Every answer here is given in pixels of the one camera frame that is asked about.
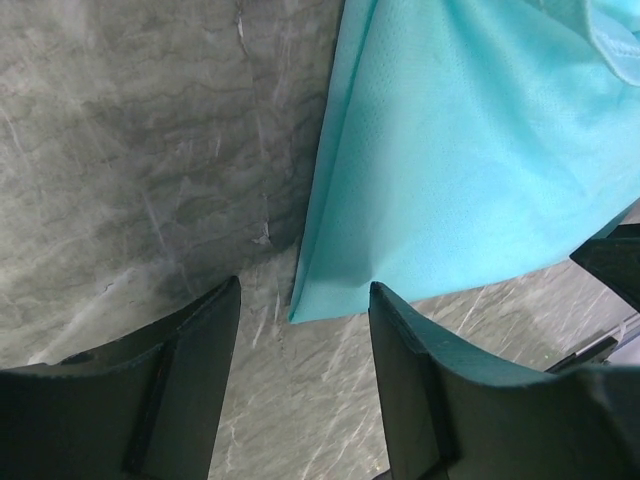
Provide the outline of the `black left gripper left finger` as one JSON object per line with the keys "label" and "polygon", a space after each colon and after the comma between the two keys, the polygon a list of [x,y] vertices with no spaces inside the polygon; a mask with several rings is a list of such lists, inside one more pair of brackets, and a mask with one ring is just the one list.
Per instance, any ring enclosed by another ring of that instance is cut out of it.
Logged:
{"label": "black left gripper left finger", "polygon": [[5,479],[204,479],[241,307],[231,277],[183,309],[1,373]]}

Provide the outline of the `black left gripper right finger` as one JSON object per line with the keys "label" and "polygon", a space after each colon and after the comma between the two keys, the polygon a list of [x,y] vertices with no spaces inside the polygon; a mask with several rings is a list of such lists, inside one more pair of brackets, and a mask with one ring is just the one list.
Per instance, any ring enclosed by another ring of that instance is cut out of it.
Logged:
{"label": "black left gripper right finger", "polygon": [[369,324],[395,479],[635,479],[639,371],[536,371],[370,288]]}

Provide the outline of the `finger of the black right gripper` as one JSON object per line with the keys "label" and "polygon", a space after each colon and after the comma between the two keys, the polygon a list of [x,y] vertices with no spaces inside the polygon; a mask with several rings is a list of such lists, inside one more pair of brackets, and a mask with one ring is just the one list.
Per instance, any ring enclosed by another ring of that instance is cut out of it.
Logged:
{"label": "finger of the black right gripper", "polygon": [[639,311],[639,225],[622,224],[603,238],[592,238],[570,258],[636,311]]}

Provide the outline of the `turquoise t-shirt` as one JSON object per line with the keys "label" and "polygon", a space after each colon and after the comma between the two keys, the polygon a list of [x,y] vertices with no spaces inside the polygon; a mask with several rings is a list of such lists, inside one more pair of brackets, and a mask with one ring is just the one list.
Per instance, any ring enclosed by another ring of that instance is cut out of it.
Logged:
{"label": "turquoise t-shirt", "polygon": [[565,260],[639,197],[635,1],[348,1],[289,318]]}

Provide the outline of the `aluminium rail frame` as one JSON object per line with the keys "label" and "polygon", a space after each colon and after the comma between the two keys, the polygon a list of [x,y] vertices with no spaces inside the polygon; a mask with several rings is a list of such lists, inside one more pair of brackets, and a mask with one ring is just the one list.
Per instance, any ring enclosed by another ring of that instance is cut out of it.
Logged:
{"label": "aluminium rail frame", "polygon": [[546,373],[560,374],[584,365],[604,365],[616,351],[639,337],[639,315],[625,318],[618,326],[600,333],[584,346],[569,354],[545,370]]}

